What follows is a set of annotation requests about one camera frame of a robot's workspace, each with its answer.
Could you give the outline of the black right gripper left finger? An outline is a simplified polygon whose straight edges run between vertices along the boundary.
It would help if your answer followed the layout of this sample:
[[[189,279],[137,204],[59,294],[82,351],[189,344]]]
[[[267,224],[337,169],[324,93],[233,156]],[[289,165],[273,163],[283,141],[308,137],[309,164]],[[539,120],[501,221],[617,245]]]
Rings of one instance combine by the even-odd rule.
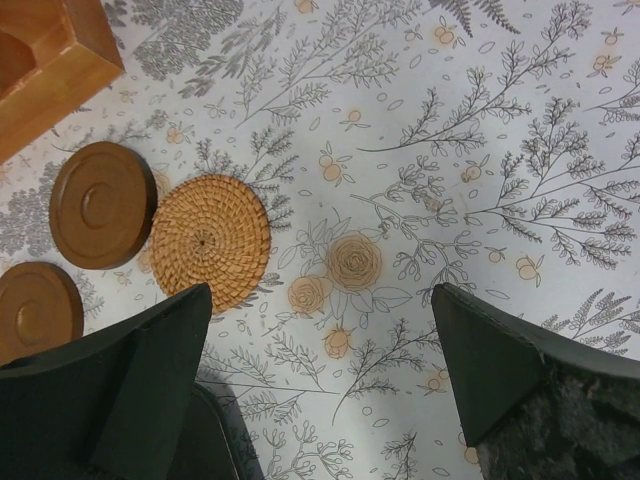
[[[198,284],[3,366],[2,478],[166,478],[211,308]]]

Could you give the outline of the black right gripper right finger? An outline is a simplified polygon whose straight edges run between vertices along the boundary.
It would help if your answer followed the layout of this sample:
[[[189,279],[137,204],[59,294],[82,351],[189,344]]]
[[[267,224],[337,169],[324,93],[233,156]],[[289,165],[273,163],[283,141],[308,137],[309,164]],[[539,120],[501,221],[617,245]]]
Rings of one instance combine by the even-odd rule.
[[[636,479],[639,364],[444,283],[432,309],[467,446],[486,479]]]

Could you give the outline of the dark wooden coaster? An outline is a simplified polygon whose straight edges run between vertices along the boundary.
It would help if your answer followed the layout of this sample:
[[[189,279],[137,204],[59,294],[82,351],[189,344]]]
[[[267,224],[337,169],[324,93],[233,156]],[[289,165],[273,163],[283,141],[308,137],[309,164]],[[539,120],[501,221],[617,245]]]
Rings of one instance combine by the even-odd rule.
[[[87,145],[66,161],[52,188],[55,246],[83,269],[121,266],[147,240],[157,202],[154,176],[140,155],[113,142]]]
[[[84,311],[72,278],[48,262],[24,262],[1,276],[1,363],[83,336]]]

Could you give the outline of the woven rattan coaster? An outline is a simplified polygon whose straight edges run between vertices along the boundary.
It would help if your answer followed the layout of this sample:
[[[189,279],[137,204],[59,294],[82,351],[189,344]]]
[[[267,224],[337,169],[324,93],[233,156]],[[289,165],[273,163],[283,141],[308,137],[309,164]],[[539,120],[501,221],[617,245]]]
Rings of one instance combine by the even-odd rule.
[[[171,190],[154,214],[149,237],[151,270],[163,293],[204,284],[214,314],[248,299],[265,273],[270,248],[259,197],[220,174],[194,177]]]

